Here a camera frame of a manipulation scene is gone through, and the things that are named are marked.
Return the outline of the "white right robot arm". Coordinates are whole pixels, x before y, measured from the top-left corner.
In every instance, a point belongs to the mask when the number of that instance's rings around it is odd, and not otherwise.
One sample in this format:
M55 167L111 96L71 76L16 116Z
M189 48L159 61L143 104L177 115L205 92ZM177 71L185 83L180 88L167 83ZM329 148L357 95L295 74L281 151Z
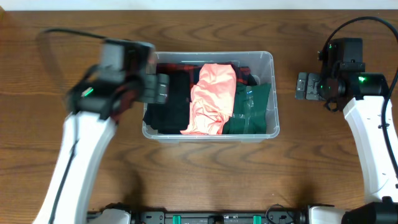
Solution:
M306 223L397 223L397 133L381 73L367 73L360 38L332 39L320 73L298 75L295 98L324 101L341 111L355 140L364 179L365 204L353 210L311 205Z

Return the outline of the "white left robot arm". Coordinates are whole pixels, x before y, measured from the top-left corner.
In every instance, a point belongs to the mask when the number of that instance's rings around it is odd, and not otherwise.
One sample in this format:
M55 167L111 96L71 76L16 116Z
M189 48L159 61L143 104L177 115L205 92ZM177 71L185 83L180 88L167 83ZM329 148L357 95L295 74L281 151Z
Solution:
M156 72L154 45L104 40L100 63L67 93L62 144L35 223L86 223L96 175L121 115L135 101L166 103L168 88L169 77Z

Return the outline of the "black taped garment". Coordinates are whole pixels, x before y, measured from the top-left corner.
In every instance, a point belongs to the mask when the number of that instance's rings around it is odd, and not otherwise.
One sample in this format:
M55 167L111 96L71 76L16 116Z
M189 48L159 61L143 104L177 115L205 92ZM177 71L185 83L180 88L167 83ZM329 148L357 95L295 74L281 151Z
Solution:
M190 118L190 77L183 71L168 74L169 92L165 104L149 104L143 121L160 134L181 134Z

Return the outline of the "red plaid garment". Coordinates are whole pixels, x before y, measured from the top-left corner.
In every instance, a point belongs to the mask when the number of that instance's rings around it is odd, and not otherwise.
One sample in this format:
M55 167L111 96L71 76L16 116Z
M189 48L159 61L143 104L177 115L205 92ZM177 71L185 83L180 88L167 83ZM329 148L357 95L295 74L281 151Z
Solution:
M217 63L217 65L231 67L236 75L236 81L247 86L247 76L251 74L249 67L237 67L232 63ZM158 63L156 72L170 77L170 90L179 90L180 88L190 90L193 85L198 83L202 67L202 65L184 63Z

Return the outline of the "dark green taped garment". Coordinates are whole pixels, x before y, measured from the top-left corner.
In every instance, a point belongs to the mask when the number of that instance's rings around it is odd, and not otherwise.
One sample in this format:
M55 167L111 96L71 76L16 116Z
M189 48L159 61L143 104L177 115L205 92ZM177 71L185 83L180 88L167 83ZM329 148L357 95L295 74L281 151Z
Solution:
M237 83L233 115L224 124L222 134L265 134L270 89L270 83L255 86Z

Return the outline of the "pink garment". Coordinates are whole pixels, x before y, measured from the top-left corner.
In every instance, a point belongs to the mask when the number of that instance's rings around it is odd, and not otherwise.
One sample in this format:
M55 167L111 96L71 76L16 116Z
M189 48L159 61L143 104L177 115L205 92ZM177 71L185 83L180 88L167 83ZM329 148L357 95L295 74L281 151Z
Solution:
M231 65L205 64L191 89L190 119L184 135L223 132L233 115L236 94L236 72Z

